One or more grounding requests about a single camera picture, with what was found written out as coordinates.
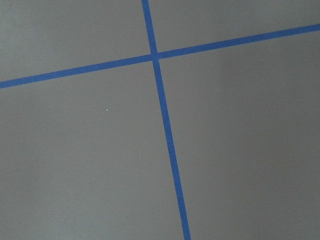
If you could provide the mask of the blue tape line crosswise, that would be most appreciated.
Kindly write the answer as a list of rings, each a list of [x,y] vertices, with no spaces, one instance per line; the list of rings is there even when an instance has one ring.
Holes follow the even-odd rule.
[[[53,79],[59,79],[69,76],[75,76],[80,74],[86,74],[90,72],[97,72],[107,69],[113,69],[123,66],[135,65],[140,63],[151,62],[155,59],[168,59],[178,56],[190,55],[195,53],[207,52],[217,49],[223,49],[238,45],[245,45],[254,42],[261,42],[271,39],[284,38],[294,35],[307,34],[312,32],[318,32],[320,30],[319,24],[306,25],[301,27],[295,27],[284,30],[277,30],[267,33],[260,33],[250,36],[238,37],[233,39],[227,39],[222,41],[210,42],[206,44],[194,45],[189,47],[177,48],[167,51],[159,52],[157,49],[156,35],[153,28],[147,29],[148,40],[150,40],[150,54],[139,55],[130,58],[118,59],[113,61],[107,61],[97,64],[85,65],[76,68],[69,68],[54,72],[42,73],[27,77],[20,77],[16,79],[5,80],[0,83],[2,89],[12,88],[20,85],[32,84],[37,82],[43,82]]]

